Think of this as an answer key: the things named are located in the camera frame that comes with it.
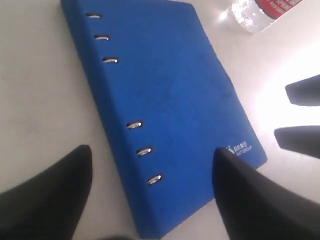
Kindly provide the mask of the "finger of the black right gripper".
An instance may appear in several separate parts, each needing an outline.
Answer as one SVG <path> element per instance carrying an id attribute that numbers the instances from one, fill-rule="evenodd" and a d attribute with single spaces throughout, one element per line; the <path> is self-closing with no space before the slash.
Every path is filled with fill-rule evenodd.
<path id="1" fill-rule="evenodd" d="M 285 86 L 291 104 L 298 106 L 320 105 L 320 75 L 315 75 Z"/>
<path id="2" fill-rule="evenodd" d="M 274 136 L 281 149 L 320 158 L 320 126 L 291 126 L 274 130 Z"/>

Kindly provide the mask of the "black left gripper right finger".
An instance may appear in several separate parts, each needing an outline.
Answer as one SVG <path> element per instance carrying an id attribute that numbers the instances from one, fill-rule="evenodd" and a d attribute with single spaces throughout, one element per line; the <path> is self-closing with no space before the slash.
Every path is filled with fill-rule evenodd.
<path id="1" fill-rule="evenodd" d="M 212 185 L 231 240 L 318 240 L 320 205 L 260 174 L 229 150 L 215 150 Z"/>

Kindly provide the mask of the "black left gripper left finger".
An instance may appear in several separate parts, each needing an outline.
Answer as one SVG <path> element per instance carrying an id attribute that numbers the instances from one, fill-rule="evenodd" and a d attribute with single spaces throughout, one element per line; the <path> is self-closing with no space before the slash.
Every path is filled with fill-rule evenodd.
<path id="1" fill-rule="evenodd" d="M 92 150 L 79 145 L 46 170 L 0 194 L 0 238 L 72 239 L 92 181 Z"/>

